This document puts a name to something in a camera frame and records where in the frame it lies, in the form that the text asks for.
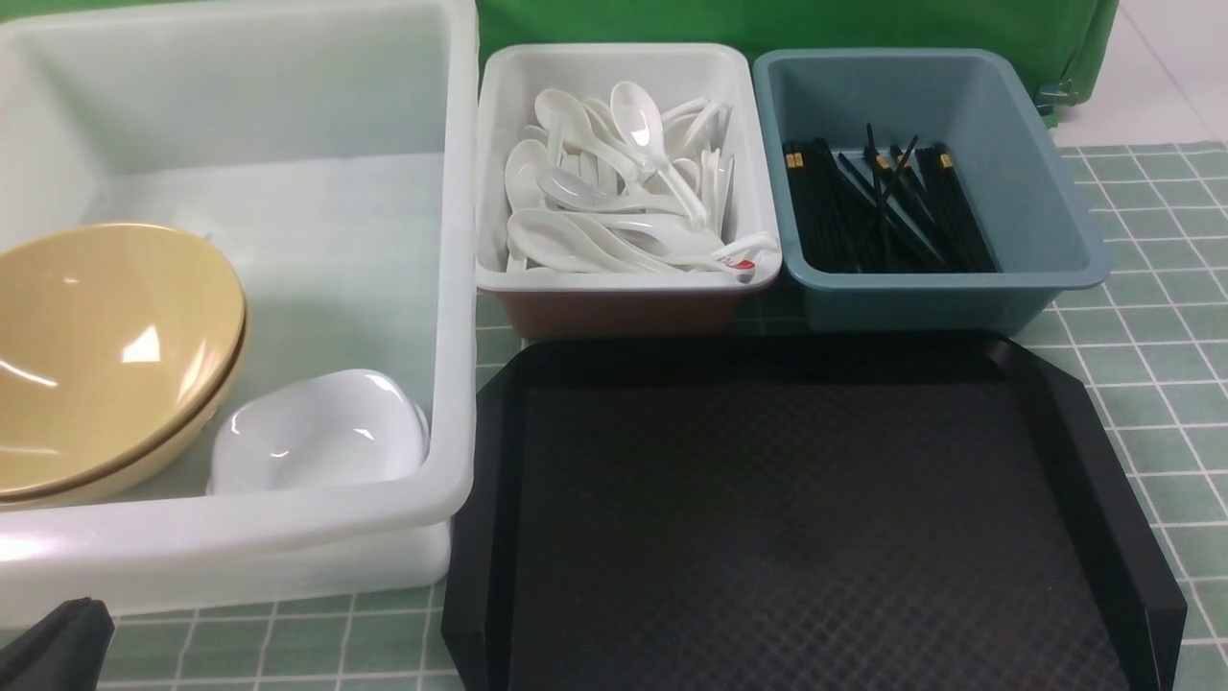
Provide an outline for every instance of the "black plastic tray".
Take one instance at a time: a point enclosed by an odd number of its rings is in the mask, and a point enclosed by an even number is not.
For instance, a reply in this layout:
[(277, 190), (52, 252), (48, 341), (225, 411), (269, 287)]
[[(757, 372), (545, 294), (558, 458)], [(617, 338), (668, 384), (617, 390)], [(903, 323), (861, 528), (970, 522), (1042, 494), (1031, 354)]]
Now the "black plastic tray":
[(469, 691), (1169, 690), (1083, 387), (984, 334), (539, 344), (479, 395)]

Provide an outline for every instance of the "black chopsticks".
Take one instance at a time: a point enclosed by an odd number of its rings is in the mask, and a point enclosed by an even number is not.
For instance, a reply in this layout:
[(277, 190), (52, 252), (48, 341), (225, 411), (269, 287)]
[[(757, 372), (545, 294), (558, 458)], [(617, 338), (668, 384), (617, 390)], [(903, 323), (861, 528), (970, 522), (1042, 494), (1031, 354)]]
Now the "black chopsticks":
[(785, 145), (802, 254), (828, 272), (992, 272), (1000, 270), (943, 144), (890, 157), (866, 125), (865, 168), (825, 139)]

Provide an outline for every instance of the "white plastic container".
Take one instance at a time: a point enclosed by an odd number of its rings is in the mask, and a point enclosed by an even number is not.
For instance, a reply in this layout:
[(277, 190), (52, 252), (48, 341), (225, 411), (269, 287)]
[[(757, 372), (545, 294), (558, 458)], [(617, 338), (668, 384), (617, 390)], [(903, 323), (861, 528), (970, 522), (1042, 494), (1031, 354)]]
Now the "white plastic container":
[(0, 514), (0, 626), (425, 585), (472, 481), (472, 0), (252, 0), (0, 26), (0, 250), (103, 220), (210, 237), (251, 347), (214, 422), (366, 367), (431, 417), (405, 480), (205, 497), (216, 428), (114, 503)]
[(768, 232), (779, 238), (768, 160), (745, 58), (701, 43), (516, 45), (491, 55), (478, 102), (478, 287), (503, 306), (529, 339), (723, 330), (742, 299), (780, 272), (780, 253), (763, 253), (747, 284), (723, 272), (505, 272), (507, 216), (503, 163), (534, 124), (543, 88), (609, 99), (623, 80), (643, 86), (662, 110), (696, 97), (733, 106), (722, 152), (734, 157), (726, 241)]

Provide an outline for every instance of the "stacked bowl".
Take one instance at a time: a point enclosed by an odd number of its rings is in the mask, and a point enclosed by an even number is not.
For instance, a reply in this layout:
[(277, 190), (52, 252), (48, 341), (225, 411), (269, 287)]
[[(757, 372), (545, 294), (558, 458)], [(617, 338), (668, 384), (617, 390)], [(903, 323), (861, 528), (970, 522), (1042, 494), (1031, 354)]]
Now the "stacked bowl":
[(0, 511), (99, 500), (166, 469), (246, 345), (238, 276), (196, 236), (97, 225), (0, 254)]

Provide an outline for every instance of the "green fabric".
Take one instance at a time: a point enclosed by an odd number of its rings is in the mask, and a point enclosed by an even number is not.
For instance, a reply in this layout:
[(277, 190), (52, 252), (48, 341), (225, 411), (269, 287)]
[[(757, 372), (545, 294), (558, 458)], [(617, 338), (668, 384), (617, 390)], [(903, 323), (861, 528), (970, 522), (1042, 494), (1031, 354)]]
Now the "green fabric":
[[(20, 16), (158, 0), (0, 0)], [(517, 43), (705, 41), (754, 60), (777, 48), (973, 47), (1001, 54), (1029, 92), (1092, 93), (1117, 0), (476, 0), (483, 60)]]

